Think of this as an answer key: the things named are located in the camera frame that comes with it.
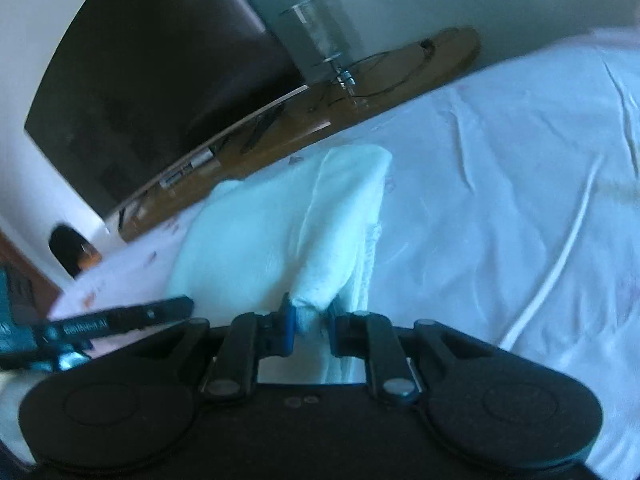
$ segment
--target black television screen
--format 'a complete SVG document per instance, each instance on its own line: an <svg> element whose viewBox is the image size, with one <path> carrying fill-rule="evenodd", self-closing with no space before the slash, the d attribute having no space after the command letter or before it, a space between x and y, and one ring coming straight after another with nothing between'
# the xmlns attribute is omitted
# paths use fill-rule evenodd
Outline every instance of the black television screen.
<svg viewBox="0 0 640 480"><path fill-rule="evenodd" d="M86 0L25 128L105 217L216 134L301 87L247 0Z"/></svg>

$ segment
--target folded cloth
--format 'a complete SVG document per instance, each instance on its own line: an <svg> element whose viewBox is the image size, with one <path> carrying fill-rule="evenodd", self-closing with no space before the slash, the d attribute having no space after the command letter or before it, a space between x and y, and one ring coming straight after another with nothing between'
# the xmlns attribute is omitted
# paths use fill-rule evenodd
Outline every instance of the folded cloth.
<svg viewBox="0 0 640 480"><path fill-rule="evenodd" d="M298 307L294 355L260 364L260 381L348 381L352 360L331 358L321 313L367 309L378 215L391 154L332 148L275 176L222 182L190 227L167 295L186 294L195 317L228 324L244 312Z"/></svg>

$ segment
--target wall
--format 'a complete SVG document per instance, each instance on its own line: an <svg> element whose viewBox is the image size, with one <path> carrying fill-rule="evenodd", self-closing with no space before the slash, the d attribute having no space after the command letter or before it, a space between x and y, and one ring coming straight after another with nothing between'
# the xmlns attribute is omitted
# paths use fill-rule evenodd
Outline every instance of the wall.
<svg viewBox="0 0 640 480"><path fill-rule="evenodd" d="M101 244L113 237L38 151L23 124L57 42L83 1L0 0L0 230L61 286L69 278L47 247L54 224L66 221ZM273 23L299 0L251 1ZM352 57L406 44L443 27L473 25L483 40L479 66L597 25L631 24L638 8L638 0L331 1Z"/></svg>

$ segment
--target folded towel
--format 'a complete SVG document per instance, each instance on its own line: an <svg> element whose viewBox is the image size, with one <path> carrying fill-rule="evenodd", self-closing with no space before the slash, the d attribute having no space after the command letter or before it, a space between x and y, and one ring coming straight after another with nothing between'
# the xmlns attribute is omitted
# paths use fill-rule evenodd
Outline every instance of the folded towel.
<svg viewBox="0 0 640 480"><path fill-rule="evenodd" d="M193 221L167 295L186 294L195 317L214 326L243 312L298 307L294 355L260 364L258 379L324 383L349 379L351 360L326 347L321 312L366 310L378 215L391 154L343 146L302 160L268 180L219 184Z"/></svg>

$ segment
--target bed sheet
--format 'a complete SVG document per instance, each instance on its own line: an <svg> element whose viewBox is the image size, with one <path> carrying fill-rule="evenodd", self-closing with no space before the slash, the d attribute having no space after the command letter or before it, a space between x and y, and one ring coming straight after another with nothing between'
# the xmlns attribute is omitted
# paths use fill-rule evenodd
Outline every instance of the bed sheet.
<svg viewBox="0 0 640 480"><path fill-rule="evenodd" d="M640 32L600 30L463 78L329 146L393 155L369 307L430 317L587 384L589 464L640 474ZM53 317L159 299L200 205L82 275ZM119 336L97 352L129 342Z"/></svg>

